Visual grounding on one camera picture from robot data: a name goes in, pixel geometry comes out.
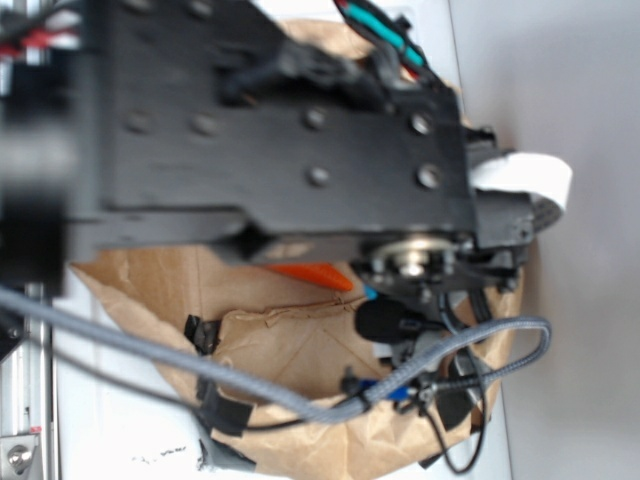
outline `brown paper bag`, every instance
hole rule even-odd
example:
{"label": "brown paper bag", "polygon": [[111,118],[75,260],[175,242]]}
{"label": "brown paper bag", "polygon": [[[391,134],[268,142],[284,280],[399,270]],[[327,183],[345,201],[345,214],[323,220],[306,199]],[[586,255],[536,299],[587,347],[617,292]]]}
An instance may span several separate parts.
{"label": "brown paper bag", "polygon": [[[387,374],[373,357],[372,345],[353,327],[363,287],[347,265],[338,265],[356,287],[340,293],[287,278],[258,267],[229,267],[205,247],[154,248],[103,252],[75,271],[125,331],[193,352],[183,335],[187,315],[222,319],[215,361],[269,379],[322,405],[335,403],[347,366],[356,374]],[[520,294],[491,296],[496,316],[518,313]],[[458,314],[471,319],[468,305]],[[506,363],[512,334],[500,333],[476,348],[491,367]],[[193,375],[159,366],[184,398],[195,401]],[[490,405],[499,386],[489,392]],[[447,433],[449,445],[471,434],[471,415]],[[250,424],[290,420],[275,405],[259,405]],[[213,437],[257,464],[259,473],[305,480],[373,479],[439,453],[425,419],[400,416],[388,402],[336,426],[309,424],[277,433],[218,432]]]}

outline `white wall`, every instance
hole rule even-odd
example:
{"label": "white wall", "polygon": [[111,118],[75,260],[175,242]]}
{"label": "white wall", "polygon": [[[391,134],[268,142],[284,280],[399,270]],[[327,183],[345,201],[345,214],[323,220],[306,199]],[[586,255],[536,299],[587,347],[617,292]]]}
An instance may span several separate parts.
{"label": "white wall", "polygon": [[575,170],[529,270],[553,347],[505,382],[513,478],[638,479],[640,2],[450,4],[471,120]]}

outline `black cable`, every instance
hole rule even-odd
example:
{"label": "black cable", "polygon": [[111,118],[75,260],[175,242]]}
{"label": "black cable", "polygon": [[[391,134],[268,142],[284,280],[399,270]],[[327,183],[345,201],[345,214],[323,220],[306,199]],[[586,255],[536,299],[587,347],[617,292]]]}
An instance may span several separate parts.
{"label": "black cable", "polygon": [[[0,327],[3,327],[5,329],[11,328],[11,327],[15,327],[16,325],[14,324],[14,322],[11,322],[8,319],[3,318],[2,316],[0,316]],[[133,383],[127,382],[125,380],[122,380],[121,378],[117,378],[113,375],[110,375],[108,373],[102,372],[100,370],[97,370],[89,365],[87,365],[86,363],[83,363],[81,361],[79,361],[76,358],[73,358],[70,355],[67,355],[66,353],[63,353],[57,349],[54,349],[51,345],[49,344],[45,344],[42,343],[34,338],[31,337],[27,337],[25,336],[24,338],[25,342],[29,342],[30,344],[41,348],[45,353],[48,353],[49,355],[55,356],[58,360],[62,361],[63,363],[70,365],[71,367],[80,370],[82,372],[88,373],[89,375],[98,378],[99,380],[103,380],[111,385],[114,385],[116,387],[120,387],[120,388],[124,388],[127,390],[131,390],[133,392],[139,393],[141,395],[144,395],[146,397],[150,397],[153,398],[155,400],[159,400],[161,402],[164,403],[168,403],[170,405],[174,405],[177,407],[181,407],[184,408],[186,410],[190,410],[192,412],[196,412],[200,407],[196,404],[193,403],[189,403],[185,400],[182,400],[180,398],[176,398],[173,397],[171,395],[166,395],[164,393],[160,393],[158,391],[152,390],[152,389],[148,389],[145,387],[141,387],[140,385],[135,385]]]}
{"label": "black cable", "polygon": [[469,460],[469,462],[467,463],[467,465],[465,465],[463,468],[458,468],[454,465],[453,461],[451,460],[451,457],[449,456],[449,450],[445,443],[444,436],[442,435],[442,432],[438,427],[438,424],[433,418],[433,415],[431,415],[431,413],[429,413],[427,409],[424,410],[424,414],[429,420],[429,423],[431,424],[431,427],[433,428],[433,431],[436,434],[436,438],[438,439],[438,443],[440,444],[440,449],[442,450],[442,455],[444,456],[445,462],[447,463],[447,466],[449,467],[449,469],[456,475],[464,475],[465,473],[470,472],[475,467],[476,463],[478,462],[478,459],[480,458],[480,453],[482,452],[482,447],[484,445],[484,440],[485,440],[485,435],[487,430],[487,423],[488,423],[488,415],[487,415],[488,402],[487,402],[486,386],[484,384],[484,375],[482,374],[478,360],[473,355],[473,352],[471,352],[471,349],[467,347],[465,351],[469,356],[469,360],[473,365],[475,376],[478,380],[478,385],[480,390],[480,405],[482,407],[482,425],[480,427],[480,436],[478,437],[478,443],[476,445],[475,451],[473,452],[473,455]]}
{"label": "black cable", "polygon": [[489,308],[489,301],[483,289],[470,290],[469,301],[473,308],[473,314],[479,324],[493,319],[493,314]]}
{"label": "black cable", "polygon": [[461,330],[467,328],[467,325],[462,322],[451,307],[451,298],[448,293],[438,296],[438,313],[440,320],[447,327],[452,334],[459,333]]}

